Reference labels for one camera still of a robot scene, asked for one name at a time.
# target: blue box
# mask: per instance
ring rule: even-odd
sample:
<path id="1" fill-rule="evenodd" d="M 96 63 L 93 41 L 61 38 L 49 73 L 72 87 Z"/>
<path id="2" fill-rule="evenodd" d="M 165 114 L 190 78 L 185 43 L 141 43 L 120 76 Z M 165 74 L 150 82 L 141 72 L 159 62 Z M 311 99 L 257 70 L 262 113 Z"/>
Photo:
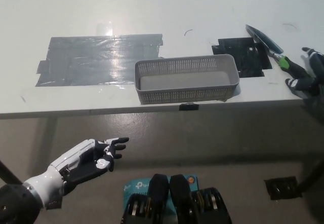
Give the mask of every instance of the blue box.
<path id="1" fill-rule="evenodd" d="M 184 175 L 184 177 L 188 180 L 191 191 L 198 190 L 198 178 L 196 175 Z M 129 197 L 132 194 L 142 194 L 146 195 L 148 191 L 148 186 L 151 178 L 139 178 L 134 179 L 128 182 L 124 186 L 124 209 L 126 208 Z M 171 195 L 169 193 L 168 201 L 166 205 L 165 214 L 168 215 L 176 215 L 176 209 L 172 203 Z"/>

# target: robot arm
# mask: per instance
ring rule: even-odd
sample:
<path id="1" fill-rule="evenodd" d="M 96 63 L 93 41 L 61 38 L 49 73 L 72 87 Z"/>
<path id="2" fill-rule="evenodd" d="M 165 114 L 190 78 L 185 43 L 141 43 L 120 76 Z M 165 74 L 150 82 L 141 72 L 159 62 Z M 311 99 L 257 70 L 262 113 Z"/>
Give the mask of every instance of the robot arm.
<path id="1" fill-rule="evenodd" d="M 0 224 L 33 223 L 40 209 L 60 208 L 62 197 L 78 184 L 113 171 L 116 154 L 126 148 L 128 138 L 103 142 L 88 139 L 76 145 L 23 185 L 7 184 L 0 189 Z"/>

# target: mesh basket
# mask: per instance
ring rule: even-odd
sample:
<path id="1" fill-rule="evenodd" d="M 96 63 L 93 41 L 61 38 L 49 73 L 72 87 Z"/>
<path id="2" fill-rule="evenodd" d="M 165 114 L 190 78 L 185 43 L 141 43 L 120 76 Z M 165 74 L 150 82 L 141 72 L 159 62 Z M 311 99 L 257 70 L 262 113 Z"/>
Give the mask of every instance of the mesh basket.
<path id="1" fill-rule="evenodd" d="M 231 55 L 139 61 L 135 86 L 142 104 L 227 100 L 239 83 Z"/>

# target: black device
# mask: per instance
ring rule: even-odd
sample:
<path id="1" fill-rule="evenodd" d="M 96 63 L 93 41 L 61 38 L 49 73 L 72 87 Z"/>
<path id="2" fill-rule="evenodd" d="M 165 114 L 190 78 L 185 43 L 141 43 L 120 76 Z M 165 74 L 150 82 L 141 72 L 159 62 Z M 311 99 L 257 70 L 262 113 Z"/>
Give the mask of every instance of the black device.
<path id="1" fill-rule="evenodd" d="M 160 224 L 168 200 L 167 176 L 155 174 L 151 179 L 147 195 L 132 194 L 128 199 L 120 224 Z"/>
<path id="2" fill-rule="evenodd" d="M 222 196 L 216 188 L 190 191 L 183 175 L 170 179 L 170 194 L 177 211 L 178 224 L 231 224 Z"/>
<path id="3" fill-rule="evenodd" d="M 168 194 L 176 208 L 178 224 L 232 224 L 220 193 L 215 188 L 191 192 L 187 179 L 155 174 L 147 195 L 132 194 L 121 224 L 161 224 Z"/>

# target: black tape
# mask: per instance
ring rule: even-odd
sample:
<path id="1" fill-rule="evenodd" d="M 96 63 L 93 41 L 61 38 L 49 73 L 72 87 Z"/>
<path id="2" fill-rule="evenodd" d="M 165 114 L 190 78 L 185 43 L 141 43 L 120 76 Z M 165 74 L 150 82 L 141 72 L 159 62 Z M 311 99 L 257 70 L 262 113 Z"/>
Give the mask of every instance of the black tape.
<path id="1" fill-rule="evenodd" d="M 194 104 L 193 102 L 184 103 L 179 106 L 179 111 L 195 111 L 198 109 L 199 104 Z"/>

